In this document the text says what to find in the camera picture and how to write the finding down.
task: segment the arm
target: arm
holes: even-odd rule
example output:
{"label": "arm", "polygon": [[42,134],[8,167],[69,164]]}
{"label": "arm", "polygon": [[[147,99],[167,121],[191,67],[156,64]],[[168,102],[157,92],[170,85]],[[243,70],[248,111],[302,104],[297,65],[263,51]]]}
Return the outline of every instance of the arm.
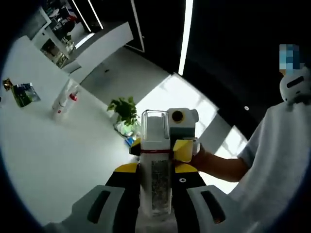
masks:
{"label": "arm", "polygon": [[238,182],[249,170],[242,158],[223,159],[206,152],[202,146],[190,164],[199,171],[229,182]]}

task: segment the gray floor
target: gray floor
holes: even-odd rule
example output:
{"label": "gray floor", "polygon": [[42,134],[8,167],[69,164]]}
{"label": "gray floor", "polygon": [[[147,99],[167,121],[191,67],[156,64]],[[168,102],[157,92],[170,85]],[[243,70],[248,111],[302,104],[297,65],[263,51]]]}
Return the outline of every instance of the gray floor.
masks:
{"label": "gray floor", "polygon": [[81,86],[105,104],[118,97],[142,100],[169,73],[136,53],[120,48],[99,64]]}

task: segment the person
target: person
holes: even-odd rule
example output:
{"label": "person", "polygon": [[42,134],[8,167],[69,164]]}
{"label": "person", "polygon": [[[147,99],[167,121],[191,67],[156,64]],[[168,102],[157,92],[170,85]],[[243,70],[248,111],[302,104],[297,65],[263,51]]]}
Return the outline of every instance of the person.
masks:
{"label": "person", "polygon": [[239,182],[229,196],[254,229],[267,231],[294,199],[311,158],[311,76],[303,67],[280,83],[284,102],[269,108],[236,159],[217,157],[204,148],[190,164],[199,171]]}

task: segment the white table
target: white table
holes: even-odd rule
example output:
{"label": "white table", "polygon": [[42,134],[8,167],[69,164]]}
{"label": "white table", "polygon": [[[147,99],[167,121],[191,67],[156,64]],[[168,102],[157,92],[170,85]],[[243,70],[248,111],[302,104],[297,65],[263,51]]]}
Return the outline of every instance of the white table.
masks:
{"label": "white table", "polygon": [[11,50],[2,78],[32,82],[40,102],[19,108],[1,87],[0,145],[11,182],[30,213],[42,225],[70,215],[71,206],[90,189],[105,184],[113,170],[132,155],[114,131],[106,105],[86,90],[61,123],[50,109],[68,76],[30,40]]}

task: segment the transparent container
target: transparent container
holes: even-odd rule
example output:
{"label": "transparent container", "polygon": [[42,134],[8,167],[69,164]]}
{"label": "transparent container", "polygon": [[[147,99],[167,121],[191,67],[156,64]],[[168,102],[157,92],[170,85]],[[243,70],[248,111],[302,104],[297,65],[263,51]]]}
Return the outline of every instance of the transparent container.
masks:
{"label": "transparent container", "polygon": [[169,115],[146,110],[141,120],[140,206],[148,217],[169,215],[172,205]]}

